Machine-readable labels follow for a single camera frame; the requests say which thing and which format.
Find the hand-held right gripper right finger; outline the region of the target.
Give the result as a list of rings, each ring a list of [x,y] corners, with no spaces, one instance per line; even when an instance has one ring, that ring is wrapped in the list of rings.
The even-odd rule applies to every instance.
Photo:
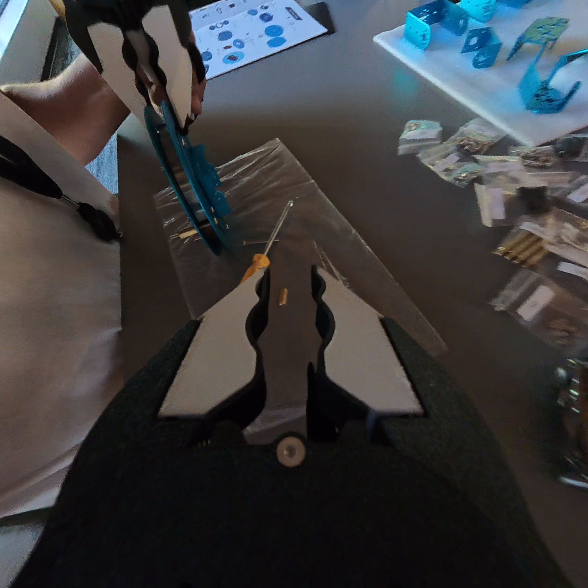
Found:
[[[316,382],[328,416],[422,416],[383,316],[318,266],[311,286],[321,338]]]

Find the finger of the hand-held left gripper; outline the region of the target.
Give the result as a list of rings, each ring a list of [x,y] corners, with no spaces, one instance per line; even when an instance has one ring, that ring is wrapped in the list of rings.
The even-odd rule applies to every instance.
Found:
[[[142,19],[149,65],[172,109],[178,128],[190,119],[193,67],[177,32],[170,8],[152,8]]]
[[[131,113],[141,121],[146,107],[159,114],[159,78],[143,27],[122,31],[112,24],[93,24],[88,33],[102,77]]]

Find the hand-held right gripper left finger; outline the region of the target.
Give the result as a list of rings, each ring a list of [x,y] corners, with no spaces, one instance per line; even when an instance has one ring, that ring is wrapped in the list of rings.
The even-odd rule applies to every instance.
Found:
[[[196,321],[160,406],[161,419],[255,419],[266,401],[259,338],[268,324],[269,269],[247,278]]]

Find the orange handled screwdriver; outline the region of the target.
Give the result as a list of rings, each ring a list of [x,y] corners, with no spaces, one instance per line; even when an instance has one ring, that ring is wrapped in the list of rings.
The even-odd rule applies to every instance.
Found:
[[[265,248],[263,250],[263,252],[261,254],[255,254],[252,258],[251,264],[249,265],[248,269],[246,270],[246,272],[244,273],[242,279],[241,279],[241,283],[244,283],[246,280],[248,280],[249,278],[251,278],[254,274],[256,274],[258,271],[260,270],[264,270],[266,268],[269,267],[270,265],[270,260],[269,260],[269,252],[273,246],[273,244],[275,243],[275,240],[287,218],[287,216],[290,213],[290,210],[293,208],[293,204],[294,204],[294,200],[289,200],[280,217],[277,219],[276,224],[266,242]]]

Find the blue metal turntable disc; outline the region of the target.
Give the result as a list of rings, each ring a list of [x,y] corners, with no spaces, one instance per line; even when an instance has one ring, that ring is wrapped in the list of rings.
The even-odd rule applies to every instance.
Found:
[[[183,134],[172,107],[162,101],[159,110],[147,105],[143,119],[149,138],[191,226],[216,256],[231,248],[228,217],[232,213],[221,191],[215,167],[202,145]]]

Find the person's left forearm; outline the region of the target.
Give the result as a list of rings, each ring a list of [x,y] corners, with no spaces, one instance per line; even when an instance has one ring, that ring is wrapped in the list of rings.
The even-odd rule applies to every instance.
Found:
[[[99,156],[130,114],[84,54],[52,79],[5,84],[1,92],[82,166]]]

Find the white instruction booklet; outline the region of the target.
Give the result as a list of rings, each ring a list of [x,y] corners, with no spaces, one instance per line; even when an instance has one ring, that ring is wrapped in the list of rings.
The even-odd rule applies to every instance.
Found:
[[[217,1],[189,17],[207,80],[327,34],[296,1]]]

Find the black pad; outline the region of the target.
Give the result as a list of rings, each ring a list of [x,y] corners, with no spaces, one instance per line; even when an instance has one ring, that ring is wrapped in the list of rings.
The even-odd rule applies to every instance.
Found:
[[[305,10],[316,22],[326,29],[326,35],[332,35],[336,32],[334,21],[326,2],[320,1],[307,5]]]

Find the clear plastic bag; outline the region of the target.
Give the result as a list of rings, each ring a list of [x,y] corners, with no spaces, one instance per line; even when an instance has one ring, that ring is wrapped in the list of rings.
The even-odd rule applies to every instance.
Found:
[[[286,203],[294,200],[272,246],[269,321],[259,340],[267,385],[261,415],[245,430],[250,442],[266,443],[283,432],[306,432],[307,367],[321,343],[315,326],[311,270],[317,265],[374,310],[393,319],[431,356],[445,342],[351,224],[339,213],[278,139],[220,166],[217,173],[232,214],[232,247],[215,256],[194,237],[170,239],[169,247],[190,315],[199,317],[235,289]],[[289,291],[278,305],[281,288]]]

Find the pile of small screw bags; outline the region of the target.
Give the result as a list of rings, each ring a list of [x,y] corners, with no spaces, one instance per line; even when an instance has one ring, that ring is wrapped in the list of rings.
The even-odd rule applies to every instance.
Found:
[[[587,215],[560,205],[587,201],[587,175],[557,163],[559,155],[587,155],[587,136],[490,154],[504,137],[475,118],[443,140],[439,122],[413,119],[402,129],[398,155],[415,155],[443,180],[473,187],[481,224],[508,230],[493,254],[516,271],[489,304],[564,356],[554,374],[564,430],[556,477],[586,492]]]

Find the white foam sheet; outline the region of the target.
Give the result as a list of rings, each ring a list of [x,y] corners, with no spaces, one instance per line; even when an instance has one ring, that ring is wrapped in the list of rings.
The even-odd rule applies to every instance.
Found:
[[[570,20],[568,29],[537,64],[542,79],[549,76],[564,54],[587,48],[587,1],[496,1],[496,11],[487,23],[469,20],[466,32],[454,36],[440,26],[432,27],[426,50],[403,37],[404,25],[376,35],[373,40],[435,86],[527,146],[538,146],[587,126],[587,56],[556,73],[551,85],[567,93],[580,80],[582,86],[558,114],[534,114],[523,106],[518,84],[541,47],[526,43],[506,61],[515,40],[536,19],[560,17]],[[461,54],[467,33],[491,26],[502,41],[495,64],[476,70],[472,55]]]

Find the blue round ended bracket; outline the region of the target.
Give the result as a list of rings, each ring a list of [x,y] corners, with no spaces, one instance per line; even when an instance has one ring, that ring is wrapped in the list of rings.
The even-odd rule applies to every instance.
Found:
[[[560,36],[568,29],[569,23],[570,20],[568,18],[560,17],[536,19],[519,34],[506,61],[510,61],[526,43],[540,47],[549,46],[552,49]]]
[[[562,93],[552,86],[552,80],[556,73],[564,66],[587,56],[587,48],[562,55],[549,76],[542,79],[539,75],[537,64],[545,53],[546,45],[542,46],[528,69],[525,71],[518,84],[518,91],[526,110],[534,114],[558,114],[567,107],[570,100],[575,96],[583,82],[578,80],[567,93]]]

